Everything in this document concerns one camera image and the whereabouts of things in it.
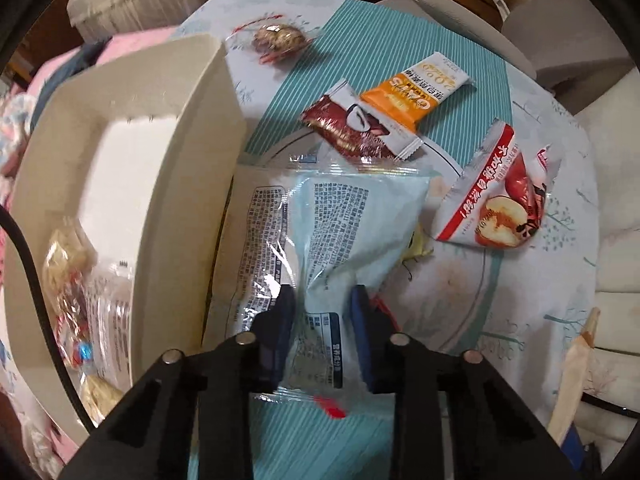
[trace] metal screw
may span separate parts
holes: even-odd
[[[411,342],[409,336],[407,334],[403,334],[402,332],[396,332],[395,334],[392,334],[392,336],[389,338],[389,341],[391,341],[391,344],[396,346],[407,346]]]
[[[236,343],[239,345],[250,345],[255,342],[255,334],[253,332],[241,332],[236,336]]]
[[[182,359],[182,352],[176,350],[175,348],[167,350],[164,354],[162,354],[162,361],[164,361],[165,364],[168,365],[177,363],[180,359]]]
[[[473,365],[480,364],[484,359],[478,350],[467,350],[462,354],[462,357],[467,363],[471,363]]]

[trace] pink fabric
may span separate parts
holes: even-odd
[[[118,34],[114,36],[107,48],[104,49],[96,64],[102,65],[113,59],[116,59],[125,54],[130,54],[137,50],[142,50],[148,46],[153,46],[158,43],[162,43],[166,40],[175,30],[175,27],[155,28],[153,30],[142,30],[140,32],[128,32],[127,34]],[[47,79],[51,77],[62,64],[67,62],[78,51],[77,48],[70,50],[60,56],[49,59],[38,73],[35,75],[27,94],[37,97],[46,83]]]

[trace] table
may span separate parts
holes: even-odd
[[[174,35],[225,39],[238,25],[276,13],[307,30],[320,27],[322,35],[280,68],[259,66],[253,52],[229,43],[226,59],[250,131],[246,161],[264,161],[273,146],[295,140],[300,112],[342,76],[363,91],[435,50],[474,80],[420,125],[420,134],[454,161],[438,172],[447,185],[495,117],[519,135],[535,133],[564,147],[532,243],[507,252],[435,244],[433,257],[395,269],[382,290],[405,331],[441,351],[480,349],[546,424],[564,352],[594,297],[598,197],[586,133],[548,92],[491,52],[437,24],[366,2],[209,0]],[[258,400],[251,410],[257,479],[388,475],[392,413],[329,420],[309,404]]]

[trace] light blue snack package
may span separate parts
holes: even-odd
[[[249,330],[280,290],[296,288],[297,316],[282,387],[269,400],[370,406],[360,378],[348,301],[373,295],[408,247],[429,187],[407,174],[362,168],[238,166],[212,279],[203,349]]]

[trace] orange and white snack wrapper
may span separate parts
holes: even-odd
[[[546,195],[560,167],[559,153],[551,145],[531,151],[526,159],[513,128],[494,121],[442,200],[431,236],[495,249],[519,247],[531,238],[542,224]]]
[[[360,97],[415,133],[421,118],[469,81],[452,60],[434,52]]]

